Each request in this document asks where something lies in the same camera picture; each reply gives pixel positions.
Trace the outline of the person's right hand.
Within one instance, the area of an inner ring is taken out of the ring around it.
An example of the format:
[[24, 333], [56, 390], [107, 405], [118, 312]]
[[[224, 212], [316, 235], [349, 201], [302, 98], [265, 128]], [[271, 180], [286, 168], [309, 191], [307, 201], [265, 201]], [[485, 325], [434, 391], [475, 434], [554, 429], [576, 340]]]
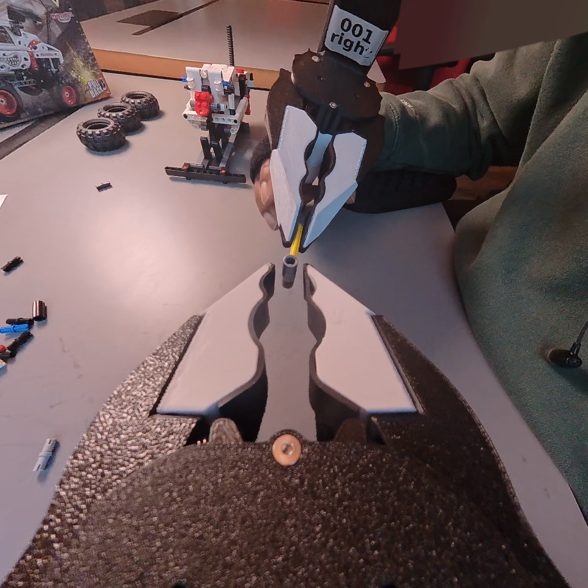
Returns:
[[254, 181], [254, 198], [256, 206], [269, 228], [273, 231], [278, 229], [276, 208], [272, 180], [270, 176], [270, 160], [262, 163], [258, 176]]

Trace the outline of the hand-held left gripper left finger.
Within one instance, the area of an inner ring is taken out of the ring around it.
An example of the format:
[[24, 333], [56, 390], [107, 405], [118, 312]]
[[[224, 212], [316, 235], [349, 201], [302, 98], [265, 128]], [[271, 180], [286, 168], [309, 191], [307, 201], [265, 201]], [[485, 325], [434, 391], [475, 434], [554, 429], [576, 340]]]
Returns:
[[157, 413], [210, 416], [259, 380], [274, 284], [275, 265], [265, 264], [204, 312]]

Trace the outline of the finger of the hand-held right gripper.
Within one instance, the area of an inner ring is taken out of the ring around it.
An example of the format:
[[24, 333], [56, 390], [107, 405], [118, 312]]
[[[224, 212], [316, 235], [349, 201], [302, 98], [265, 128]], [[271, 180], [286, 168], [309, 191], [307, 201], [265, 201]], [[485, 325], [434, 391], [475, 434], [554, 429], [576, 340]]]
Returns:
[[357, 188], [357, 175], [364, 157], [366, 139], [355, 134], [338, 134], [332, 138], [323, 156], [319, 199], [315, 199], [301, 244], [304, 251], [333, 220]]
[[316, 125], [304, 110], [285, 107], [277, 148], [270, 157], [276, 217], [284, 246], [293, 240], [303, 207], [300, 186], [307, 174], [305, 150], [316, 135]]

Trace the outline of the wooden-edged table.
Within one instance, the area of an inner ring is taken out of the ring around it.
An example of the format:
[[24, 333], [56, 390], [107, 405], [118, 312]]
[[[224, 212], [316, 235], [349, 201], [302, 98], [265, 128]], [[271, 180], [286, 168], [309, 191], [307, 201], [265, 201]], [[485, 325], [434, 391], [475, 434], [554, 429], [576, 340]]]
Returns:
[[310, 1], [157, 1], [82, 22], [100, 67], [180, 79], [188, 65], [235, 63], [269, 89], [295, 54], [317, 49], [327, 4]]

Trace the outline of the black toy set box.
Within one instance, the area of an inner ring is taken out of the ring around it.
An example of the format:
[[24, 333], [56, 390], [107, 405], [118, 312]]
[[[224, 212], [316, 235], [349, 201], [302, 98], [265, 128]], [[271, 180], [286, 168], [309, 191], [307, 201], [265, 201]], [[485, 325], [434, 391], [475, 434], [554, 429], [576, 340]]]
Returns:
[[1, 1], [1, 129], [110, 95], [70, 1]]

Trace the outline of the person's right forearm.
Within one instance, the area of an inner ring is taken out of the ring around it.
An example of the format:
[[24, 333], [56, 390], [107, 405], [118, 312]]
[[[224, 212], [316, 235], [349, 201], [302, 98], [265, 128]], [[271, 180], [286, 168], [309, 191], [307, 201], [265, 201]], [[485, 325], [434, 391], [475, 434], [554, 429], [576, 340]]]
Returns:
[[499, 52], [429, 91], [383, 93], [385, 144], [371, 170], [478, 179], [489, 166], [517, 164], [555, 45]]

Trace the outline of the person's torso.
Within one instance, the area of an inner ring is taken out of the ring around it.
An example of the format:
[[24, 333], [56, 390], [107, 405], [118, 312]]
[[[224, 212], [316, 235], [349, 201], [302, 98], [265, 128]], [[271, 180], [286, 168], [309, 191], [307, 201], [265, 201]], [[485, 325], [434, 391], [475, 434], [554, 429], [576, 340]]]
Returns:
[[587, 33], [497, 55], [444, 88], [481, 132], [481, 167], [520, 157], [511, 187], [458, 224], [456, 265], [481, 347], [587, 511], [583, 367], [548, 348], [587, 320]]

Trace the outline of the brick-built truck model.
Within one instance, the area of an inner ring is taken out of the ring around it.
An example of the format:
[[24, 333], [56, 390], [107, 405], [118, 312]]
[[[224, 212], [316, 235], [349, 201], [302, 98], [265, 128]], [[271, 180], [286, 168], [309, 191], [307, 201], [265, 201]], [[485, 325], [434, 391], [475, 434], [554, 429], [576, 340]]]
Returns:
[[246, 176], [231, 173], [229, 157], [245, 115], [250, 111], [253, 73], [236, 68], [232, 27], [226, 27], [229, 64], [205, 63], [201, 67], [186, 67], [182, 77], [190, 98], [183, 117], [200, 131], [202, 160], [184, 163], [181, 167], [167, 166], [166, 174], [186, 180], [245, 183]]

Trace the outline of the black clothing toggle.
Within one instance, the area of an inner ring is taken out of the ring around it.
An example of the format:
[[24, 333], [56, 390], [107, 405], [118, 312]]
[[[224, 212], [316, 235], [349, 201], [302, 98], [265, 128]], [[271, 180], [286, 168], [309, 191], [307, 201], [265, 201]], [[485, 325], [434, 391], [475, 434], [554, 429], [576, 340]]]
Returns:
[[579, 351], [580, 347], [577, 345], [572, 346], [570, 349], [551, 349], [548, 353], [548, 360], [561, 368], [576, 369], [582, 365]]

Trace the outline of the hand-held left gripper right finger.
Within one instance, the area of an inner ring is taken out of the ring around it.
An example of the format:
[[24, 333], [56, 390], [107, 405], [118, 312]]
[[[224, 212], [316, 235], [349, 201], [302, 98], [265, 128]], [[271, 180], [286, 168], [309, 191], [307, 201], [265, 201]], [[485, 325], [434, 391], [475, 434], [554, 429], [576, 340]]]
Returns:
[[304, 279], [308, 326], [317, 342], [311, 375], [319, 387], [363, 415], [416, 412], [375, 314], [312, 265], [305, 265]]

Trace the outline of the pile of small brick pieces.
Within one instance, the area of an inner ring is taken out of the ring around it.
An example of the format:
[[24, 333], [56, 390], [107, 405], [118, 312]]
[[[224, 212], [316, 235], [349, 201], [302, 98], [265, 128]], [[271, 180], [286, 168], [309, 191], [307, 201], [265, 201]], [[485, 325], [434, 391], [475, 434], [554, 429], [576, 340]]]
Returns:
[[44, 322], [48, 318], [47, 305], [42, 300], [36, 300], [32, 305], [32, 314], [29, 318], [7, 319], [1, 326], [1, 335], [9, 336], [10, 341], [1, 343], [1, 370], [7, 367], [20, 349], [33, 339], [32, 328], [35, 323]]

